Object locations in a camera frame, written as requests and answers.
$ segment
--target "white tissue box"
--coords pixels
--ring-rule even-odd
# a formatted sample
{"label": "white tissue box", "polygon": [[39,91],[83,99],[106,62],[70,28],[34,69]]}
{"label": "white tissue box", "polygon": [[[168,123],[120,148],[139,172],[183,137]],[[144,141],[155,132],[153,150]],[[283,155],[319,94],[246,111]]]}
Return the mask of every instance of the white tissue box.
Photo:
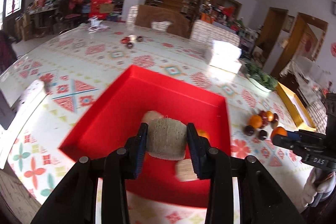
{"label": "white tissue box", "polygon": [[210,66],[237,74],[242,64],[238,60],[242,50],[229,42],[214,40],[212,48],[206,49],[205,60]]}

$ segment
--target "yellow tray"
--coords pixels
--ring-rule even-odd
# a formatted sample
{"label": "yellow tray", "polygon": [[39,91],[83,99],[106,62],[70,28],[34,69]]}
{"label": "yellow tray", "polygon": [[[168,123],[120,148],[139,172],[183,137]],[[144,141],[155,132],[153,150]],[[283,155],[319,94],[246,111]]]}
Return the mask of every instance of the yellow tray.
{"label": "yellow tray", "polygon": [[287,107],[296,127],[302,130],[316,131],[314,122],[310,118],[307,110],[302,105],[298,96],[289,88],[278,83],[277,93]]}

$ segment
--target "orange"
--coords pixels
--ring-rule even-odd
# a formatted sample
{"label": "orange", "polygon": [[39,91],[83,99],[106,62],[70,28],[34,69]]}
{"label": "orange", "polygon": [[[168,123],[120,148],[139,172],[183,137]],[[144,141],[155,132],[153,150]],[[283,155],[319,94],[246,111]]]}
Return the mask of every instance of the orange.
{"label": "orange", "polygon": [[283,135],[287,136],[287,130],[284,129],[283,127],[276,127],[273,129],[272,134],[271,134],[271,140],[275,135]]}
{"label": "orange", "polygon": [[204,131],[203,129],[197,130],[198,136],[202,136],[210,140],[208,132]]}
{"label": "orange", "polygon": [[260,128],[263,125],[263,119],[259,115],[252,115],[248,125],[253,126],[255,129]]}
{"label": "orange", "polygon": [[266,117],[267,117],[267,120],[268,120],[269,122],[271,122],[271,121],[273,121],[273,119],[274,119],[274,114],[273,114],[272,112],[270,112],[270,111],[267,111],[267,112],[266,112]]}

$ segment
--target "window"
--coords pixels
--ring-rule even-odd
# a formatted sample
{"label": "window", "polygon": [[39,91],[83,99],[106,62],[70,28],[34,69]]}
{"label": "window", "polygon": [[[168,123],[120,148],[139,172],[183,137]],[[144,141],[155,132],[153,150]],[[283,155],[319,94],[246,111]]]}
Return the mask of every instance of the window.
{"label": "window", "polygon": [[2,29],[3,0],[0,0],[0,30]]}
{"label": "window", "polygon": [[22,0],[6,0],[6,17],[21,10]]}

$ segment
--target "picture frame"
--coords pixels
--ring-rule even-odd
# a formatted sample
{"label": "picture frame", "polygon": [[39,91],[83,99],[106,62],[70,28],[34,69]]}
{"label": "picture frame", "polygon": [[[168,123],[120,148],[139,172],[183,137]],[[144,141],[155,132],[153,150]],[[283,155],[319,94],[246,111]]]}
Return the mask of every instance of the picture frame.
{"label": "picture frame", "polygon": [[332,13],[333,15],[336,15],[336,2],[334,1],[333,1]]}
{"label": "picture frame", "polygon": [[294,23],[295,17],[287,15],[287,18],[285,20],[285,24],[283,25],[283,31],[285,32],[291,32],[293,23]]}

